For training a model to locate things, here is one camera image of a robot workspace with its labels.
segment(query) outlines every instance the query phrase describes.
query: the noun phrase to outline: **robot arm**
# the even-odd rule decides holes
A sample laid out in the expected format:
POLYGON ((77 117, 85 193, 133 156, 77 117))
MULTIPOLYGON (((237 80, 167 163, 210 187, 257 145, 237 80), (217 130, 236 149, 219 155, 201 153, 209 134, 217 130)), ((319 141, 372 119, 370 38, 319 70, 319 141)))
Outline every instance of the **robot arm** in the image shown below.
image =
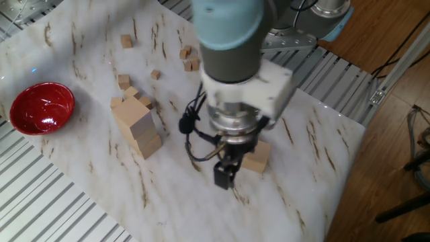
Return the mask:
POLYGON ((214 167, 217 186, 233 187, 243 156, 254 150, 261 130, 276 123, 296 90, 291 70, 261 58, 267 33, 272 28, 296 26, 317 38, 333 38, 345 25, 348 13, 351 15, 349 0, 313 1, 317 0, 192 0, 206 94, 196 109, 201 86, 194 108, 187 109, 179 129, 187 135, 185 148, 195 161, 218 155, 220 161, 214 167), (291 10, 291 4, 298 9, 291 10), (299 6, 308 6, 308 10, 299 6), (206 98, 210 124, 218 133, 213 138, 194 127, 206 98), (192 131, 216 145, 216 152, 195 158, 189 149, 192 131))

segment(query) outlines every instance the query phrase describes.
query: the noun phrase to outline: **wooden block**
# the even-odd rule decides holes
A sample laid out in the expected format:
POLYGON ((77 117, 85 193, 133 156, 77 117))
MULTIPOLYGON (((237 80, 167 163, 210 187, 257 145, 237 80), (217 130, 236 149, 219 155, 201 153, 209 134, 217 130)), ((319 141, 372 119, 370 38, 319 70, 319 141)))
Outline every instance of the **wooden block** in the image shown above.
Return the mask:
POLYGON ((143 105, 145 105, 145 107, 147 107, 149 110, 152 110, 153 107, 153 103, 151 103, 151 101, 149 100, 149 98, 147 97, 142 97, 139 99, 139 102, 143 105))
POLYGON ((122 48, 133 48, 132 37, 129 34, 121 35, 122 48))
POLYGON ((153 124, 148 130, 146 130, 143 134, 141 134, 136 140, 127 140, 130 143, 130 146, 133 147, 135 151, 142 152, 145 147, 153 141, 153 139, 157 136, 157 129, 153 124))
POLYGON ((192 65, 193 71, 198 71, 199 70, 199 60, 193 60, 193 61, 191 61, 191 65, 192 65))
POLYGON ((191 46, 186 45, 183 49, 187 51, 187 55, 191 54, 191 46))
POLYGON ((126 97, 126 99, 128 99, 130 97, 135 97, 136 99, 139 99, 140 93, 136 88, 129 87, 129 88, 127 88, 126 91, 124 91, 124 97, 126 97))
POLYGON ((270 144, 259 140, 254 153, 247 153, 243 157, 242 167, 262 174, 267 165, 269 154, 270 144))
POLYGON ((185 71, 191 71, 191 63, 189 61, 185 63, 185 71))
POLYGON ((187 59, 187 51, 186 50, 181 50, 181 52, 179 52, 179 58, 181 60, 186 60, 187 59))
POLYGON ((132 81, 129 75, 118 75, 118 85, 121 90, 125 90, 132 86, 132 81))
POLYGON ((120 105, 123 101, 124 101, 124 99, 122 97, 113 97, 110 100, 110 109, 113 110, 118 105, 120 105))
POLYGON ((150 75, 154 80, 158 80, 160 78, 161 74, 160 74, 160 71, 154 70, 154 71, 152 71, 152 73, 150 73, 150 75))
POLYGON ((154 126, 151 111, 134 97, 126 99, 112 110, 116 124, 125 139, 136 140, 154 126))
POLYGON ((158 151, 163 146, 161 138, 157 135, 143 150, 136 151, 143 159, 148 159, 155 151, 158 151))

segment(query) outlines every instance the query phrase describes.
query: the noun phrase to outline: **metal grating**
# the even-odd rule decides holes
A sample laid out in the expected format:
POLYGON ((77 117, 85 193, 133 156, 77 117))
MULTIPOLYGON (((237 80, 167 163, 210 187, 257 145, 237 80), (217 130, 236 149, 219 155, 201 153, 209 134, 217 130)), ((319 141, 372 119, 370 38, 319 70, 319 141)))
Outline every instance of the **metal grating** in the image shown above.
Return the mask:
POLYGON ((0 118, 0 241, 135 241, 0 118))
MULTIPOLYGON (((192 23, 191 0, 159 0, 159 3, 192 23)), ((263 57, 293 70, 301 90, 350 119, 367 126, 374 115, 368 101, 377 81, 324 48, 265 52, 263 57)))
POLYGON ((11 26, 5 36, 5 39, 10 38, 54 10, 61 2, 62 0, 28 0, 27 3, 26 0, 0 0, 0 36, 11 26))

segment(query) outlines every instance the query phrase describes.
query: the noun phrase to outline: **stacked wooden blocks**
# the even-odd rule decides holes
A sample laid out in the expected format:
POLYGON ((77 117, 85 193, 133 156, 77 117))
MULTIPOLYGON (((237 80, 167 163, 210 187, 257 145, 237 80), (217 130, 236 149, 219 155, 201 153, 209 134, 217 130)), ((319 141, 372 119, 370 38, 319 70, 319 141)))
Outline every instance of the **stacked wooden blocks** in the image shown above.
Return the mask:
POLYGON ((150 111, 153 105, 149 98, 140 97, 139 91, 132 86, 124 91, 124 96, 125 101, 122 97, 112 98, 112 114, 122 136, 140 156, 147 159, 162 146, 150 111))
POLYGON ((180 52, 179 58, 185 60, 184 69, 185 71, 198 71, 199 70, 199 58, 198 56, 191 57, 191 61, 186 61, 187 57, 191 54, 191 46, 186 45, 180 52))
POLYGON ((252 171, 263 173, 270 154, 270 144, 258 141, 253 153, 247 153, 242 160, 242 167, 252 171))

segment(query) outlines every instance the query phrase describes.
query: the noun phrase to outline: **white marble table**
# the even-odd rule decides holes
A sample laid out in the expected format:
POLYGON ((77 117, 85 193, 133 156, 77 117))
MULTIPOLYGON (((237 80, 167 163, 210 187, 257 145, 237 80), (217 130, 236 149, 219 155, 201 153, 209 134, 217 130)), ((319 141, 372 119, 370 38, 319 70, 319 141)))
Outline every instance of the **white marble table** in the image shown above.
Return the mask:
MULTIPOLYGON (((264 174, 242 169, 235 189, 217 188, 216 161, 192 163, 177 129, 199 82, 179 60, 185 44, 198 47, 192 25, 156 0, 66 0, 0 44, 0 115, 8 118, 30 85, 70 87, 77 102, 70 122, 26 138, 138 241, 323 241, 364 127, 298 90, 261 135, 272 145, 264 174), (122 49, 121 34, 132 35, 133 49, 122 49), (162 73, 158 81, 153 69, 162 73), (122 73, 155 103, 164 145, 147 160, 110 114, 122 73)), ((207 116, 198 126, 209 130, 207 116)), ((196 155, 212 149, 191 141, 196 155)))

